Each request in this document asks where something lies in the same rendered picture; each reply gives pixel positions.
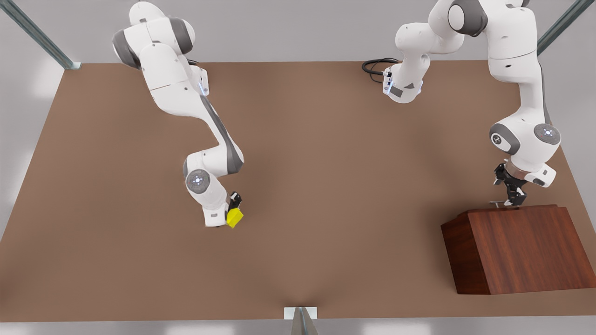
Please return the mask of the silver frame post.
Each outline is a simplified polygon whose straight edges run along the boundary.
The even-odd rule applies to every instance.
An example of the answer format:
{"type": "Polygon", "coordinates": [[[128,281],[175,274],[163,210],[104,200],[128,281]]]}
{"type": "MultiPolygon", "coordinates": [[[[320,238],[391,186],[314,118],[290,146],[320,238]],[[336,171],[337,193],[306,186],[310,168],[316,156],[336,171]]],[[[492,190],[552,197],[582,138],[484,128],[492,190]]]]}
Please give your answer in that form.
{"type": "Polygon", "coordinates": [[[73,70],[81,68],[81,63],[72,61],[43,32],[13,0],[0,0],[0,8],[28,34],[42,49],[47,52],[62,68],[73,70]]]}
{"type": "Polygon", "coordinates": [[[284,308],[284,319],[292,320],[290,335],[318,335],[313,322],[317,318],[317,307],[284,308]]]}
{"type": "Polygon", "coordinates": [[[579,18],[595,0],[575,0],[571,6],[555,21],[555,23],[538,40],[539,56],[551,45],[572,23],[579,18]]]}

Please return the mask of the dark wooden drawer cabinet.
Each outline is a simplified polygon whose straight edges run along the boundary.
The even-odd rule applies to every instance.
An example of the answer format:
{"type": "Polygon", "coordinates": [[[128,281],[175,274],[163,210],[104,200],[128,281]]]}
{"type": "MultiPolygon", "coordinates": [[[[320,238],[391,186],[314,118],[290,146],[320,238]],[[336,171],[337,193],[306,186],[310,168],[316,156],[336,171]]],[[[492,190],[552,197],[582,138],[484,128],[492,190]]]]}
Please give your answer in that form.
{"type": "Polygon", "coordinates": [[[444,223],[441,233],[459,294],[596,288],[565,207],[469,210],[444,223]]]}

